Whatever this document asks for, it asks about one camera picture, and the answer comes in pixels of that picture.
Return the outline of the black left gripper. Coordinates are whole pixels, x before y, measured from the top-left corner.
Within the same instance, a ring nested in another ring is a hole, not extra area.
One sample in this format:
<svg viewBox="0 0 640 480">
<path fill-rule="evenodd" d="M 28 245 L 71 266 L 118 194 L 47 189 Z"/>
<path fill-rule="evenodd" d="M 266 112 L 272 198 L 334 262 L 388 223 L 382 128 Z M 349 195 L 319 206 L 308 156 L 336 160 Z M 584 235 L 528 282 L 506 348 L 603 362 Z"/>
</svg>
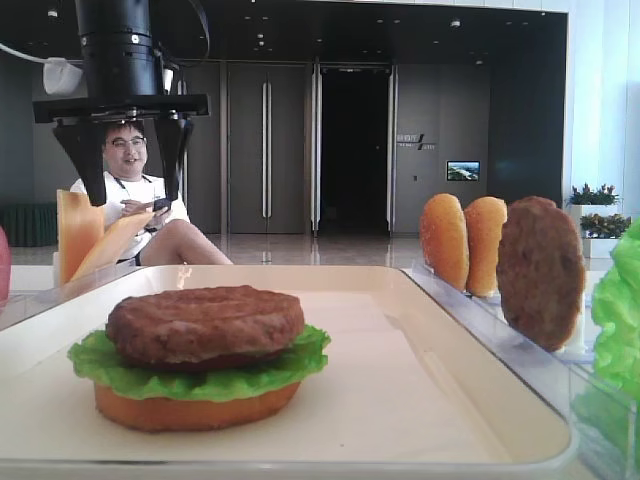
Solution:
<svg viewBox="0 0 640 480">
<path fill-rule="evenodd" d="M 103 128 L 91 122 L 156 118 L 154 127 L 166 198 L 175 201 L 179 194 L 179 170 L 194 128 L 188 117 L 207 116 L 209 106 L 207 94 L 135 95 L 120 101 L 84 97 L 34 101 L 33 113 L 36 123 L 57 121 L 53 128 L 55 138 L 76 168 L 91 205 L 102 206 L 106 203 Z M 66 124 L 62 119 L 79 122 Z"/>
</svg>

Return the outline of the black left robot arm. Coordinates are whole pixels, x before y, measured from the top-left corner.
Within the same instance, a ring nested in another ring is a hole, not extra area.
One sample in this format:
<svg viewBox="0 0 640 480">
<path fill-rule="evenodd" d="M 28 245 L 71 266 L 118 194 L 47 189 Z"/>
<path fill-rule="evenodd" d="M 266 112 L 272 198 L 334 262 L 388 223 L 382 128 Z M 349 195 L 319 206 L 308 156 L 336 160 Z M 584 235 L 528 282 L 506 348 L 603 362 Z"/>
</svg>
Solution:
<svg viewBox="0 0 640 480">
<path fill-rule="evenodd" d="M 166 197 L 176 200 L 192 119 L 208 115 L 208 96 L 165 91 L 162 71 L 172 62 L 153 42 L 148 2 L 79 1 L 76 13 L 87 95 L 36 101 L 35 121 L 55 125 L 53 134 L 76 168 L 91 204 L 101 206 L 106 202 L 103 125 L 152 120 Z"/>
</svg>

